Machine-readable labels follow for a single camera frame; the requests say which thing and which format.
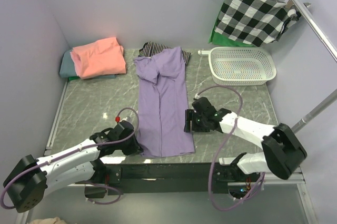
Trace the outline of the purple t shirt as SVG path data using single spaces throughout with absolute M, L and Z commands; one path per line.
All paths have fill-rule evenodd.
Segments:
M 182 49 L 166 49 L 134 59 L 139 78 L 137 140 L 147 158 L 174 157 L 195 151 L 191 133 L 184 132 L 189 108 Z

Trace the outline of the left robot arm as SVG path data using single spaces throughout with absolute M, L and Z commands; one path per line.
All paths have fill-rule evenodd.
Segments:
M 3 183 L 2 208 L 23 213 L 34 208 L 44 196 L 69 184 L 105 180 L 109 173 L 102 157 L 116 150 L 124 155 L 142 151 L 135 136 L 137 129 L 122 120 L 57 154 L 21 158 Z

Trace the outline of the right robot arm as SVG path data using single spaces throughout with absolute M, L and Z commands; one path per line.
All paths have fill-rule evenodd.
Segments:
M 233 176 L 267 172 L 287 180 L 308 156 L 286 124 L 262 124 L 225 108 L 217 110 L 206 97 L 195 100 L 192 109 L 185 111 L 184 131 L 232 134 L 262 149 L 255 154 L 243 152 L 236 158 L 216 157 Z

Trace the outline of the black white striped shirt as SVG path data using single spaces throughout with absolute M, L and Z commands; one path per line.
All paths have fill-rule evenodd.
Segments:
M 156 55 L 158 53 L 161 53 L 163 50 L 170 50 L 172 49 L 171 47 L 165 46 L 160 43 L 155 43 L 155 42 L 146 42 L 143 47 L 138 51 L 139 52 L 139 57 L 151 57 L 153 55 Z M 191 53 L 182 50 L 182 58 L 187 65 L 189 62 L 189 59 L 191 57 Z

